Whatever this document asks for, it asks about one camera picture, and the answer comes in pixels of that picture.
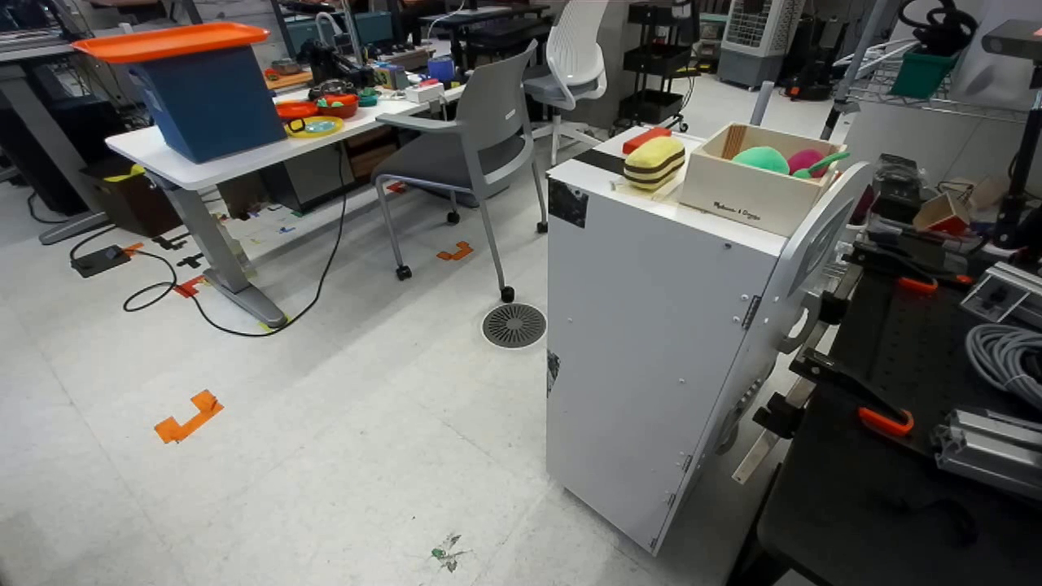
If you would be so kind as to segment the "yellow brown striped plush toy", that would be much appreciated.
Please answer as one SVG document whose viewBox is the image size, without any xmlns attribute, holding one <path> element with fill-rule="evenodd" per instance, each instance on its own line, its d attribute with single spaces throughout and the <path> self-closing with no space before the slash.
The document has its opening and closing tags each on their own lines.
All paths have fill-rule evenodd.
<svg viewBox="0 0 1042 586">
<path fill-rule="evenodd" d="M 664 190 L 685 167 L 686 147 L 676 136 L 650 136 L 624 157 L 623 177 L 637 193 Z"/>
</svg>

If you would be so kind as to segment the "white toy kitchen cabinet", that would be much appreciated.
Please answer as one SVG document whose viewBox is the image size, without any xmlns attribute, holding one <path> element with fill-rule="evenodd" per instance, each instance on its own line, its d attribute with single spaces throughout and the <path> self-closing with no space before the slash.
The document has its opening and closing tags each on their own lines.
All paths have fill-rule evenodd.
<svg viewBox="0 0 1042 586">
<path fill-rule="evenodd" d="M 624 183 L 619 139 L 549 170 L 546 469 L 643 551 L 750 443 L 742 412 L 797 343 L 863 183 L 831 170 L 802 224 L 772 236 L 681 203 L 700 142 L 659 193 Z"/>
</svg>

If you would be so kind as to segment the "light wooden box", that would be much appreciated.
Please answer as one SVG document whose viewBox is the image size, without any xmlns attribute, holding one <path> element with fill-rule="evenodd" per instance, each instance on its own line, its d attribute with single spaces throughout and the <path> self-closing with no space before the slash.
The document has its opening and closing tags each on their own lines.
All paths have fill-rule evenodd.
<svg viewBox="0 0 1042 586">
<path fill-rule="evenodd" d="M 839 154 L 839 142 L 753 123 L 727 123 L 691 154 L 686 180 L 681 186 L 685 204 L 772 236 L 790 236 L 828 193 L 828 170 L 817 177 L 782 177 L 732 164 L 746 147 L 775 147 L 787 158 L 797 149 L 825 149 L 825 157 L 832 157 Z"/>
</svg>

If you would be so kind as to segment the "green plush ball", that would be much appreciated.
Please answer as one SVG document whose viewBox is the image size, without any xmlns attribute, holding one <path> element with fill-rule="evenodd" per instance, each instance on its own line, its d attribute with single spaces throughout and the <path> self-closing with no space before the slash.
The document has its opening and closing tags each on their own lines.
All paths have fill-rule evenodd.
<svg viewBox="0 0 1042 586">
<path fill-rule="evenodd" d="M 782 171 L 782 177 L 790 171 L 783 154 L 775 149 L 775 147 L 746 147 L 746 149 L 740 149 L 732 157 L 732 164 L 753 167 L 753 170 L 763 170 L 763 171 Z"/>
</svg>

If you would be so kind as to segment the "pink plush toy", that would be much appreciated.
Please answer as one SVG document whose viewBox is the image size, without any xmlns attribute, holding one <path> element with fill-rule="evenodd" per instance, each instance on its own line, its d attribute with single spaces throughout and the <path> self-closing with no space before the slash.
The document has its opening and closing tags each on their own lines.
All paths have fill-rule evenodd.
<svg viewBox="0 0 1042 586">
<path fill-rule="evenodd" d="M 807 170 L 820 158 L 825 158 L 825 149 L 797 149 L 787 157 L 787 170 L 790 170 L 790 177 L 797 177 L 802 170 Z"/>
</svg>

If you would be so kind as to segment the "grey office chair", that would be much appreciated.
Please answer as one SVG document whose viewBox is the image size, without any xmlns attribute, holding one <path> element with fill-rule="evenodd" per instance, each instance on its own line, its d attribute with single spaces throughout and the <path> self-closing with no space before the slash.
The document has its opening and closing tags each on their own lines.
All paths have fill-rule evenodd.
<svg viewBox="0 0 1042 586">
<path fill-rule="evenodd" d="M 503 279 L 489 196 L 527 170 L 537 200 L 537 232 L 546 232 L 546 196 L 534 158 L 537 142 L 525 90 L 525 75 L 534 55 L 537 46 L 527 41 L 516 55 L 476 64 L 454 120 L 381 114 L 383 128 L 410 131 L 410 139 L 374 170 L 381 218 L 394 250 L 394 273 L 399 279 L 410 277 L 410 268 L 403 263 L 399 236 L 394 229 L 392 183 L 446 193 L 450 203 L 470 196 L 483 214 L 498 300 L 514 300 L 514 285 Z"/>
</svg>

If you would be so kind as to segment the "white office chair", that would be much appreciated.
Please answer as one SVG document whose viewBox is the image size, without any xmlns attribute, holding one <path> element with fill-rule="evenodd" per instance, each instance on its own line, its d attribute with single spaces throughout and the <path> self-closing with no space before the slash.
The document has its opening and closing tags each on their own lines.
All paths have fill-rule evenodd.
<svg viewBox="0 0 1042 586">
<path fill-rule="evenodd" d="M 589 123 L 574 123 L 571 111 L 579 101 L 600 101 L 610 87 L 600 27 L 610 0 L 571 0 L 545 41 L 545 67 L 525 79 L 525 90 L 549 109 L 541 136 L 549 139 L 549 158 L 561 158 L 561 139 L 597 147 Z"/>
</svg>

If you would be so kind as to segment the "black utility cart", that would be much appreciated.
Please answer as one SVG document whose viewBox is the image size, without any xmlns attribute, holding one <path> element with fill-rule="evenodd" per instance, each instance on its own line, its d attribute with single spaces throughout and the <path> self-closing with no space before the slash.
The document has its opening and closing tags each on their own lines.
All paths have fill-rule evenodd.
<svg viewBox="0 0 1042 586">
<path fill-rule="evenodd" d="M 629 24 L 637 29 L 637 41 L 623 55 L 623 71 L 634 87 L 619 101 L 615 123 L 685 131 L 685 99 L 675 83 L 694 71 L 694 46 L 700 41 L 697 0 L 634 0 Z"/>
</svg>

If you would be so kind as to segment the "white desk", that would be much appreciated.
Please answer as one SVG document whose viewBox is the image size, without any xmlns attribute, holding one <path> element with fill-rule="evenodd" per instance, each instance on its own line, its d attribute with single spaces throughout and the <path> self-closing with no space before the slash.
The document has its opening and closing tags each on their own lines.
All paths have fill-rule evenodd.
<svg viewBox="0 0 1042 586">
<path fill-rule="evenodd" d="M 242 149 L 219 158 L 185 158 L 175 154 L 156 128 L 140 128 L 106 136 L 106 147 L 137 164 L 153 186 L 162 190 L 178 222 L 193 232 L 200 250 L 209 260 L 204 279 L 219 285 L 239 308 L 260 320 L 269 329 L 284 329 L 290 316 L 249 283 L 247 255 L 209 211 L 204 193 L 220 183 L 249 177 L 268 167 L 280 167 L 310 157 L 327 147 L 341 147 L 367 131 L 379 131 L 392 114 L 420 114 L 462 99 L 462 84 L 436 90 L 434 84 L 416 84 L 406 93 L 383 90 L 374 109 L 361 109 L 337 131 L 319 136 L 284 136 L 255 149 Z"/>
</svg>

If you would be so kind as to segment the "blue bin with orange lid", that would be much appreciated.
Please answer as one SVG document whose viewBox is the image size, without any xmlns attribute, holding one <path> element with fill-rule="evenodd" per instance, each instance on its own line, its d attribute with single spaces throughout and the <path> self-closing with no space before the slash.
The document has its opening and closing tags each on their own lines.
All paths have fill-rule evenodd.
<svg viewBox="0 0 1042 586">
<path fill-rule="evenodd" d="M 211 20 L 79 39 L 74 50 L 126 67 L 162 139 L 178 157 L 204 164 L 284 136 L 255 59 L 268 39 L 264 27 Z"/>
</svg>

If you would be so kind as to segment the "black table with clamps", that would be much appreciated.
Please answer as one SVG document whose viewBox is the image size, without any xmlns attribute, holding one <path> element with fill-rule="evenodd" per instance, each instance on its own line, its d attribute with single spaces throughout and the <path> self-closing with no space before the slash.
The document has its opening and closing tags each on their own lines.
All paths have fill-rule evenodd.
<svg viewBox="0 0 1042 586">
<path fill-rule="evenodd" d="M 810 404 L 768 485 L 727 586 L 1042 586 L 1042 512 L 933 464 L 944 412 L 1018 412 L 973 374 L 954 283 L 884 255 L 859 285 L 828 356 L 810 358 Z"/>
</svg>

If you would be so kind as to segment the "orange floor tape bracket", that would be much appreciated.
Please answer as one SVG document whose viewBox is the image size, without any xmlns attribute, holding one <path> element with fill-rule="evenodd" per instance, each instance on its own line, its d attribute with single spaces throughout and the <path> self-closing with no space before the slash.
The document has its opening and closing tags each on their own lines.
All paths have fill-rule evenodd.
<svg viewBox="0 0 1042 586">
<path fill-rule="evenodd" d="M 153 434 L 162 440 L 162 443 L 183 443 L 189 440 L 193 434 L 200 434 L 214 412 L 220 412 L 223 404 L 211 393 L 211 390 L 200 390 L 193 397 L 193 412 L 189 416 L 165 416 L 153 425 Z"/>
</svg>

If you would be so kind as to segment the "orange handled clamp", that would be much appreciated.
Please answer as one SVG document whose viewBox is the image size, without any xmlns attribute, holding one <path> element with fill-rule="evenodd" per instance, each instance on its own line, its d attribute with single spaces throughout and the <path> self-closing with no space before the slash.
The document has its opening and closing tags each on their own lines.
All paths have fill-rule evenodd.
<svg viewBox="0 0 1042 586">
<path fill-rule="evenodd" d="M 832 358 L 807 349 L 790 360 L 790 372 L 813 380 L 831 385 L 855 397 L 855 419 L 884 440 L 907 440 L 914 434 L 914 412 L 884 399 L 867 379 L 836 364 Z"/>
</svg>

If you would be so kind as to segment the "aluminium extrusion rail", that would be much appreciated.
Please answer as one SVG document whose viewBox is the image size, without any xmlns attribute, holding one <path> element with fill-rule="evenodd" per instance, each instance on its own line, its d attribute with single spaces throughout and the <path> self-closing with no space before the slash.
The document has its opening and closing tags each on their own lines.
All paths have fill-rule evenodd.
<svg viewBox="0 0 1042 586">
<path fill-rule="evenodd" d="M 933 463 L 979 485 L 1042 501 L 1042 425 L 995 411 L 952 411 L 930 434 Z"/>
</svg>

